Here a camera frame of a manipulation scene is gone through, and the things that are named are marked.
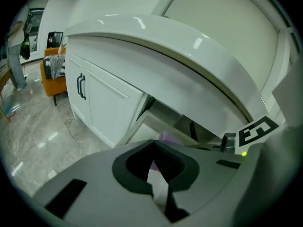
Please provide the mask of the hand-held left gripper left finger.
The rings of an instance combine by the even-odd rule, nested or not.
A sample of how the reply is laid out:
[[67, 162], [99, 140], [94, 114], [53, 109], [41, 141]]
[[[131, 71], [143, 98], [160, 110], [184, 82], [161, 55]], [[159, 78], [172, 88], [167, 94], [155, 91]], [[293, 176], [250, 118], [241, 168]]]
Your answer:
[[[169, 226], [170, 221], [152, 196], [128, 191], [112, 173], [114, 160], [141, 144], [126, 144], [78, 160], [34, 194], [36, 212], [51, 227]], [[65, 214], [58, 217], [58, 208], [48, 205], [72, 180], [80, 180], [85, 186]]]

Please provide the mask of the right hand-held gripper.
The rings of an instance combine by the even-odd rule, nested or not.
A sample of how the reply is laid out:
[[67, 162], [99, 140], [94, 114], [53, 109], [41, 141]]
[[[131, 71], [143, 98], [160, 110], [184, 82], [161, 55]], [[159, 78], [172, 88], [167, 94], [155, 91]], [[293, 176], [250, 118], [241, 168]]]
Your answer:
[[242, 127], [235, 133], [225, 133], [220, 145], [220, 151], [235, 155], [246, 155], [249, 148], [265, 142], [271, 135], [281, 131], [284, 124], [270, 116], [262, 116]]

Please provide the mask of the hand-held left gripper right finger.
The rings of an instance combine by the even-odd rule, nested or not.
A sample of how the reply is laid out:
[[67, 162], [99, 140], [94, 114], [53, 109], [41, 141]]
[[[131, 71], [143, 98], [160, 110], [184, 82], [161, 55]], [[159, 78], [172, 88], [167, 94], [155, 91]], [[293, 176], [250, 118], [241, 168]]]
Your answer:
[[242, 190], [233, 186], [245, 157], [203, 147], [153, 142], [153, 159], [168, 183], [159, 224], [234, 224]]

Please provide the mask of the purple cloth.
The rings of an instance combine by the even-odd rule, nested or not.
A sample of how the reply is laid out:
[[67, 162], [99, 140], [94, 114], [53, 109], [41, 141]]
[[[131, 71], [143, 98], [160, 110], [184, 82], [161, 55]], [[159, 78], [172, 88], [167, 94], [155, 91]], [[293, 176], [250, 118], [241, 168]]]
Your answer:
[[[168, 142], [168, 143], [172, 143], [172, 144], [178, 144], [178, 145], [183, 145], [181, 141], [179, 141], [178, 139], [174, 138], [172, 135], [170, 135], [168, 132], [166, 131], [163, 131], [158, 140], [161, 140], [161, 141], [165, 141], [165, 142]], [[153, 161], [152, 164], [151, 164], [151, 167], [150, 167], [151, 170], [154, 170], [154, 171], [159, 171], [158, 167], [156, 166], [155, 162]]]

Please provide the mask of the white drawer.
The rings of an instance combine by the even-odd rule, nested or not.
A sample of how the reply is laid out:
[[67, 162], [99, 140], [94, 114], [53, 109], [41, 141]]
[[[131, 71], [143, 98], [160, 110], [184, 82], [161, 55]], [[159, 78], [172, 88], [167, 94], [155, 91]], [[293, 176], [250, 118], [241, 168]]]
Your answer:
[[218, 149], [222, 141], [206, 128], [153, 99], [116, 146], [158, 140], [163, 131], [181, 141], [184, 146], [194, 148], [205, 145]]

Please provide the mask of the orange sofa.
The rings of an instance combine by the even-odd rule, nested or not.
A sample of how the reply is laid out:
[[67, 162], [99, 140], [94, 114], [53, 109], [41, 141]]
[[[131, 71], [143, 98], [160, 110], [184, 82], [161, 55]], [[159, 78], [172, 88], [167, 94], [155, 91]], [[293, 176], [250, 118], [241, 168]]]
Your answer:
[[[58, 54], [59, 50], [60, 50], [59, 47], [47, 48], [45, 49], [45, 56]], [[61, 49], [60, 51], [60, 54], [65, 55], [65, 51], [66, 49], [63, 47], [63, 49]], [[53, 98], [54, 105], [57, 106], [56, 96], [67, 91], [66, 79], [65, 77], [59, 77], [56, 79], [47, 79], [45, 76], [43, 61], [40, 62], [40, 72], [41, 72], [41, 79], [42, 79], [43, 87], [45, 89], [45, 93], [48, 97]]]

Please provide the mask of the white vanity cabinet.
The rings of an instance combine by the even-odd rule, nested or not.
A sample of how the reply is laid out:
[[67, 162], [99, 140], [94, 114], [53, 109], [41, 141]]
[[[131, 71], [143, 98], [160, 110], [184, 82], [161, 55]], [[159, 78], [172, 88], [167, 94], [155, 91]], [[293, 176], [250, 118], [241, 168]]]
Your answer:
[[[72, 112], [115, 147], [149, 98], [217, 137], [267, 114], [256, 83], [212, 38], [172, 19], [111, 14], [64, 31]], [[77, 92], [85, 79], [86, 100]]]

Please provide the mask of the black white striped blanket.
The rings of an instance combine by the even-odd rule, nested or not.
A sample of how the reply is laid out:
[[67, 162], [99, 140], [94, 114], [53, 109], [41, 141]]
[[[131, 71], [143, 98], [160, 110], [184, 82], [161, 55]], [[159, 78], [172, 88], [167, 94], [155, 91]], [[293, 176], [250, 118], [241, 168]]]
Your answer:
[[57, 79], [65, 77], [65, 55], [49, 55], [43, 59], [43, 68], [46, 79]]

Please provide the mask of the wooden side table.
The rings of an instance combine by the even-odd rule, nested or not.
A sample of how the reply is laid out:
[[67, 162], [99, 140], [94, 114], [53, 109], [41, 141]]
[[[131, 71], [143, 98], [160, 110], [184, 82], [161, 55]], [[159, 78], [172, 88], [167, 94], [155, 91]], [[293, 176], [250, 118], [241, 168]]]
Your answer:
[[[4, 86], [7, 84], [7, 82], [12, 79], [12, 73], [11, 73], [11, 69], [6, 68], [4, 69], [1, 73], [0, 73], [0, 100], [3, 100], [2, 97], [2, 90], [4, 88]], [[6, 114], [4, 113], [2, 107], [0, 106], [0, 115], [9, 123], [10, 119], [6, 116]]]

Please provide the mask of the black glass cabinet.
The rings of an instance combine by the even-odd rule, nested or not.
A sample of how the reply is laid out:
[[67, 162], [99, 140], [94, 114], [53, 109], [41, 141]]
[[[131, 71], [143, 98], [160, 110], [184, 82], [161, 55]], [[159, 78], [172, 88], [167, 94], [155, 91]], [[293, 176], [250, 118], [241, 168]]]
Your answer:
[[57, 48], [62, 42], [63, 32], [49, 32], [46, 48]]

